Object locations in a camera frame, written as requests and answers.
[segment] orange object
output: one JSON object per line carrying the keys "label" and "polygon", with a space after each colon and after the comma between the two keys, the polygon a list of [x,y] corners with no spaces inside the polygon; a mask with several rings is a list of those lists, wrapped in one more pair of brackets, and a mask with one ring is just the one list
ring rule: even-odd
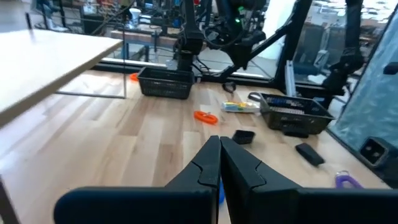
{"label": "orange object", "polygon": [[209,113],[205,113],[203,111],[195,111],[193,112],[193,117],[208,124],[216,124],[218,122],[218,118]]}
{"label": "orange object", "polygon": [[131,74],[131,75],[130,75],[131,81],[138,81],[137,75],[138,75],[138,73],[133,73],[133,74]]}

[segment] black wire basket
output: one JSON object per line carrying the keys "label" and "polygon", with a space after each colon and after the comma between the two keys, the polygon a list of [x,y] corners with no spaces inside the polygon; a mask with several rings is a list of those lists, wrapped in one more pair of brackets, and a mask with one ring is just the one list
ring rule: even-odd
{"label": "black wire basket", "polygon": [[144,67],[137,76],[141,93],[186,100],[194,83],[192,72]]}
{"label": "black wire basket", "polygon": [[260,102],[262,117],[273,130],[319,134],[334,120],[315,100],[265,93],[250,93],[249,98]]}

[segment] purple clip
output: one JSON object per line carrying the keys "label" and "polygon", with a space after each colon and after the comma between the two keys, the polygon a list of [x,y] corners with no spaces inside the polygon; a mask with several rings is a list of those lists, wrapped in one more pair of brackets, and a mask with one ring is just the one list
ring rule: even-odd
{"label": "purple clip", "polygon": [[341,171],[336,174],[335,177],[336,188],[343,189],[344,182],[349,182],[355,189],[363,189],[361,184],[358,183],[352,176],[349,175],[348,171]]}

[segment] office desk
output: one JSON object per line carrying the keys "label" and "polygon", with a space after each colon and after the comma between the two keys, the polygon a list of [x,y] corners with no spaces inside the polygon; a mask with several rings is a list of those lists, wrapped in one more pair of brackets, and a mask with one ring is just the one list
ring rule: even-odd
{"label": "office desk", "polygon": [[[90,88],[101,82],[99,91],[121,91],[120,74],[84,74],[92,77],[86,82]],[[82,86],[80,78],[67,87]],[[387,188],[325,132],[308,139],[287,137],[254,114],[220,110],[224,100],[245,100],[252,91],[280,94],[277,90],[237,86],[232,97],[219,83],[201,83],[192,86],[189,99],[174,100],[143,96],[136,82],[129,82],[127,89],[126,100],[53,95],[28,111],[24,120],[10,124],[15,133],[19,126],[30,128],[14,140],[7,138],[11,147],[0,156],[0,162],[12,161],[4,178],[22,223],[52,223],[55,202],[77,187],[163,186],[211,135],[231,137],[236,129],[254,131],[246,150],[304,187],[334,187],[336,172],[348,170],[366,188]],[[211,112],[220,122],[212,126],[196,121],[195,110]],[[301,142],[326,160],[321,168],[296,153],[294,146]],[[229,223],[225,203],[219,223]]]}
{"label": "office desk", "polygon": [[[47,30],[0,34],[0,129],[121,45],[120,40]],[[2,181],[0,201],[3,220],[15,223]]]}

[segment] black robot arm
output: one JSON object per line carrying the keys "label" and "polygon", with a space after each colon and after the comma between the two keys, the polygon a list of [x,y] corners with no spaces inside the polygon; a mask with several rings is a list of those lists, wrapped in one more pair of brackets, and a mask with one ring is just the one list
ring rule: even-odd
{"label": "black robot arm", "polygon": [[184,0],[181,5],[184,27],[176,43],[177,69],[191,71],[193,56],[198,55],[206,42],[210,49],[220,49],[226,52],[232,62],[246,69],[254,44],[266,38],[260,30],[248,32],[248,21],[242,20],[241,11],[260,10],[266,5],[266,0],[216,0],[219,9],[220,22],[200,31],[196,19],[193,3]]}
{"label": "black robot arm", "polygon": [[330,75],[322,85],[331,91],[340,91],[347,82],[348,75],[360,69],[364,58],[359,49],[361,33],[361,10],[363,0],[346,0],[345,49],[340,61],[330,66]]}

